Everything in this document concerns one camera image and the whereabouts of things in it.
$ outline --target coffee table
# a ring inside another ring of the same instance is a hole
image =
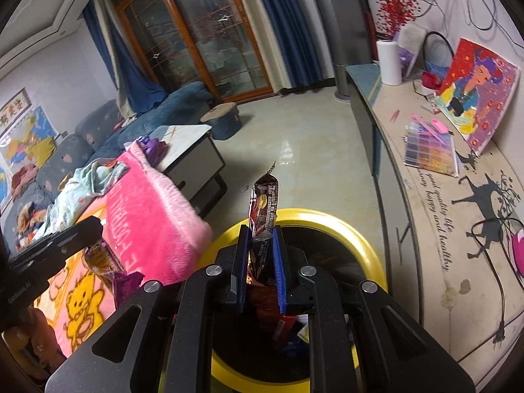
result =
[[[210,129],[205,124],[163,125],[150,135],[168,146],[155,168],[174,182],[202,218],[227,191],[219,174],[225,162],[211,140]]]

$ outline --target gray sofa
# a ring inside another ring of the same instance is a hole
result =
[[[114,131],[121,116],[116,101],[109,101],[89,114],[68,135],[38,170],[36,181],[12,203],[3,226],[10,256],[17,254],[16,222],[19,211],[28,202],[50,205],[58,196],[58,185],[67,173],[96,158],[117,158],[124,143],[153,132],[160,125],[198,124],[209,111],[211,94],[202,83],[191,83],[175,91],[155,109],[146,112],[126,128]]]

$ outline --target light blue towel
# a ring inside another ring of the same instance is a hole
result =
[[[44,224],[33,241],[72,226],[96,197],[105,195],[127,171],[123,162],[108,168],[110,158],[99,158],[75,170],[54,204],[47,207]]]

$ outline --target framed picture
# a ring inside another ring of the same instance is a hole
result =
[[[15,94],[9,102],[0,109],[0,137],[20,118],[31,106],[26,89],[23,88]]]

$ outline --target purple bag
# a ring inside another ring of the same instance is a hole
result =
[[[167,144],[161,142],[157,137],[150,139],[149,135],[141,136],[137,141],[147,158],[147,162],[150,163],[152,167],[156,166],[166,152]]]
[[[133,272],[130,274],[115,273],[113,277],[113,299],[115,309],[119,308],[126,300],[131,297],[140,287],[143,274]]]

